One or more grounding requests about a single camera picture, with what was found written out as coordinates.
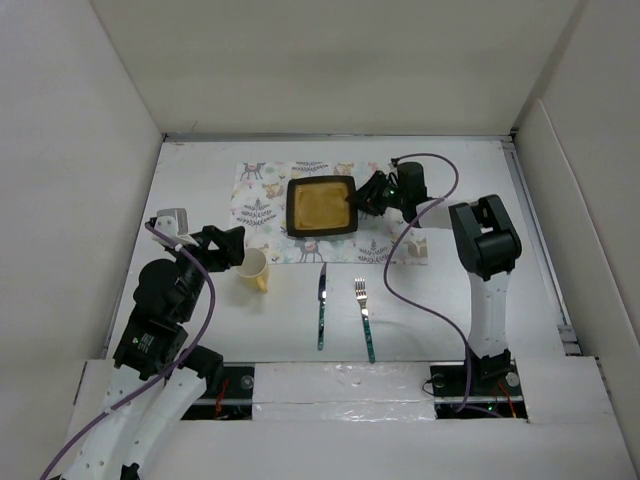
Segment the square yellow black plate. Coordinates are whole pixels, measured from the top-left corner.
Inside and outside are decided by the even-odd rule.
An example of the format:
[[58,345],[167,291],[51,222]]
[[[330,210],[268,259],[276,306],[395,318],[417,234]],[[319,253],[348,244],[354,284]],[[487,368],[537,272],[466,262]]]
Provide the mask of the square yellow black plate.
[[346,197],[354,193],[348,175],[311,176],[290,180],[286,196],[286,232],[293,238],[345,235],[358,229],[357,209]]

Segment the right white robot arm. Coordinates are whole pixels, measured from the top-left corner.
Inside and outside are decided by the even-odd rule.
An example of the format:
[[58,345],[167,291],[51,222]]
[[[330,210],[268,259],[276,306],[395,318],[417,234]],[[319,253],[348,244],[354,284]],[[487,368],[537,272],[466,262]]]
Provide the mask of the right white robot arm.
[[[439,154],[428,153],[452,167],[453,186],[439,197],[427,193],[424,168],[409,154],[391,160],[394,170],[376,171],[347,201],[371,216],[382,216],[393,208],[406,223],[405,237],[422,226],[423,217],[444,205],[457,189],[460,174],[454,163]],[[506,298],[509,280],[522,254],[522,243],[502,199],[491,194],[468,203],[447,207],[459,261],[466,271],[471,292],[471,320],[468,334],[460,335],[465,360],[460,396],[486,393],[501,376],[511,371],[511,352],[506,339]]]

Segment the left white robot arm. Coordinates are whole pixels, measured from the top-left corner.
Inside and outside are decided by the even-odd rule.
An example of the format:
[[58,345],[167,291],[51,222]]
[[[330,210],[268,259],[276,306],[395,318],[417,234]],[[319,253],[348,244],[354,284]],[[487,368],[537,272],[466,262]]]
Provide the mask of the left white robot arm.
[[134,308],[113,355],[102,410],[74,436],[82,445],[64,479],[140,479],[161,441],[201,396],[222,387],[223,357],[189,341],[184,328],[211,276],[245,258],[242,227],[179,234],[167,217],[145,225],[169,258],[146,264]]

